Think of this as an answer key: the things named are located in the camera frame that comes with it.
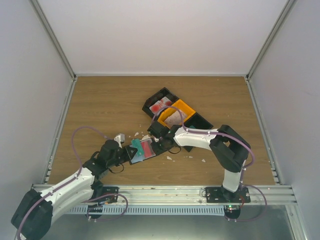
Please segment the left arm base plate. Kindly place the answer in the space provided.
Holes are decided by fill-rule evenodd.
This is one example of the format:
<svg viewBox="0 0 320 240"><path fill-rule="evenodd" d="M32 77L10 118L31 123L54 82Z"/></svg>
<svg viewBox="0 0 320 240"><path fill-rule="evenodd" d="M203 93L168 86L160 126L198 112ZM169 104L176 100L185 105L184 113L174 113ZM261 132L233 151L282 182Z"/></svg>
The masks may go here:
<svg viewBox="0 0 320 240"><path fill-rule="evenodd" d="M116 203L118 201L119 187L117 186L103 186L101 189L94 190L90 200L85 201L89 204L106 205Z"/></svg>

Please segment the black card holder wallet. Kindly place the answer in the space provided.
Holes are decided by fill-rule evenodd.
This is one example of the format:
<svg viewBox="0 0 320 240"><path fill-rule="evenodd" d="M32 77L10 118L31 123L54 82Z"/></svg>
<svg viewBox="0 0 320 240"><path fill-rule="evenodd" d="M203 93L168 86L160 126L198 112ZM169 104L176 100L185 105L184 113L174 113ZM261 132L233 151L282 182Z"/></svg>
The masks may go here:
<svg viewBox="0 0 320 240"><path fill-rule="evenodd" d="M131 141L129 145L131 148L136 150L136 153L133 157L130 158L129 163L131 165L141 163L145 160L154 158L157 156L154 149L152 148L152 144L155 143L154 139L151 137L145 136L143 139L135 138Z"/></svg>

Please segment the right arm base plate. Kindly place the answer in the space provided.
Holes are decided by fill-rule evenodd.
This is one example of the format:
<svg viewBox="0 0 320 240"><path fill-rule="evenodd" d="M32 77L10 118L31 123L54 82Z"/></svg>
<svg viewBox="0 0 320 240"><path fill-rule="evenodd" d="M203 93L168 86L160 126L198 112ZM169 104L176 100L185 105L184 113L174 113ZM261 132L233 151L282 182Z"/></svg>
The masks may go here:
<svg viewBox="0 0 320 240"><path fill-rule="evenodd" d="M207 203L250 203L251 198L247 187L231 192L219 187L206 187L204 194Z"/></svg>

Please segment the teal credit card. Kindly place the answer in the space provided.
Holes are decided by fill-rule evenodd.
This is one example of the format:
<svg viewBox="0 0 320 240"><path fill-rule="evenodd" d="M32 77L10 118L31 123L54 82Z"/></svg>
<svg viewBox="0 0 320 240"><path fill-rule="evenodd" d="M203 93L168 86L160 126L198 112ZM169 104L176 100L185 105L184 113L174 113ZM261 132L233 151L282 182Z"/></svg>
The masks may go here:
<svg viewBox="0 0 320 240"><path fill-rule="evenodd" d="M133 148L136 148L137 149L137 155L138 156L142 156L144 155L144 149L142 147L142 144L141 144L141 140L138 139L138 138L135 138L131 141L131 145Z"/></svg>

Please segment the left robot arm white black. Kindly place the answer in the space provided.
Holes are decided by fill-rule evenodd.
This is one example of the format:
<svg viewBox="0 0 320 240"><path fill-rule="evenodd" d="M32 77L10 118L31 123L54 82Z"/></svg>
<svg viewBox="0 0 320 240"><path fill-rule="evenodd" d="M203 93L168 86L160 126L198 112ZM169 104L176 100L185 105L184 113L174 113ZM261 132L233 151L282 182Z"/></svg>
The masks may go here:
<svg viewBox="0 0 320 240"><path fill-rule="evenodd" d="M116 198L117 192L103 190L101 179L112 167L131 161L138 151L136 147L122 147L116 140L107 140L76 173L46 190L29 190L11 219L17 228L15 238L39 240L55 220L74 206L99 205L102 199Z"/></svg>

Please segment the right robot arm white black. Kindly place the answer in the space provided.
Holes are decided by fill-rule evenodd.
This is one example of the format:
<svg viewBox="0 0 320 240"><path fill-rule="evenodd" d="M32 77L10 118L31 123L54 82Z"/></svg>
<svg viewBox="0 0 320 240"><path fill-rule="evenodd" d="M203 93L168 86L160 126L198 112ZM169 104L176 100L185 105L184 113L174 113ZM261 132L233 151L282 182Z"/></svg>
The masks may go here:
<svg viewBox="0 0 320 240"><path fill-rule="evenodd" d="M223 200L235 202L243 178L246 160L252 152L250 145L230 126L222 125L218 129L195 129L184 125L171 128L153 122L148 133L153 140L151 147L158 156L173 147L192 147L212 151L219 164L224 168L224 179L219 190Z"/></svg>

